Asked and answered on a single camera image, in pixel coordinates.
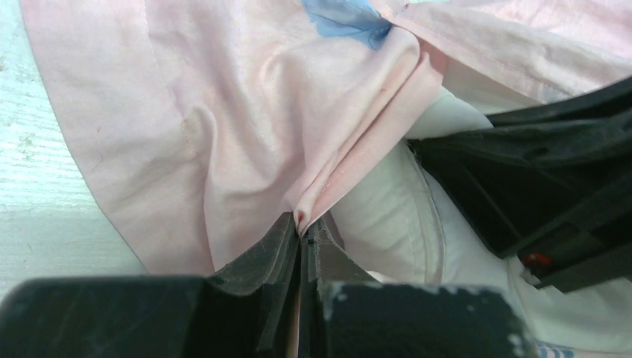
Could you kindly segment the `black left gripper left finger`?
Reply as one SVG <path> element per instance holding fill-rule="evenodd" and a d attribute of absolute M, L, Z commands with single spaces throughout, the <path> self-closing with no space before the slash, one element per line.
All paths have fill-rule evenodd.
<path fill-rule="evenodd" d="M 251 248 L 207 278 L 213 357 L 285 357 L 300 240 L 283 213 Z"/>

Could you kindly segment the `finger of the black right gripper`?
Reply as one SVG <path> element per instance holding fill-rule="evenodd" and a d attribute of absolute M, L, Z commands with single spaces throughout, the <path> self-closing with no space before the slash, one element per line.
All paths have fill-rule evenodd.
<path fill-rule="evenodd" d="M 484 246 L 532 286 L 573 292 L 631 278 L 631 80 L 414 140 Z"/>

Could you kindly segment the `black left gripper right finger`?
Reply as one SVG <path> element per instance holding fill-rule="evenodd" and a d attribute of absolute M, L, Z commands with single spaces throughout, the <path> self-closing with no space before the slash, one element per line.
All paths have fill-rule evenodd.
<path fill-rule="evenodd" d="M 301 242 L 299 357 L 359 357 L 359 299 L 348 294 L 376 279 L 358 266 L 319 220 Z"/>

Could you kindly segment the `white pillow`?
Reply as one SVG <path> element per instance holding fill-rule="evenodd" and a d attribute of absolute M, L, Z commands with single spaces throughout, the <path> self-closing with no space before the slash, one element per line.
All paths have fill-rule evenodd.
<path fill-rule="evenodd" d="M 529 286 L 517 262 L 491 254 L 440 184 L 402 141 L 330 210 L 344 250 L 385 282 L 499 289 L 545 345 L 631 352 L 631 283 L 565 295 Z"/>

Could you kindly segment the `purple pink printed pillowcase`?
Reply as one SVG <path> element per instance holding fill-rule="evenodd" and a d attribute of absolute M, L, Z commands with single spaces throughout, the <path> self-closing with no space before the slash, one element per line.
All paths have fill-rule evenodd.
<path fill-rule="evenodd" d="M 300 230 L 441 84 L 484 109 L 631 73 L 629 1 L 22 1 L 66 144 L 152 274 Z"/>

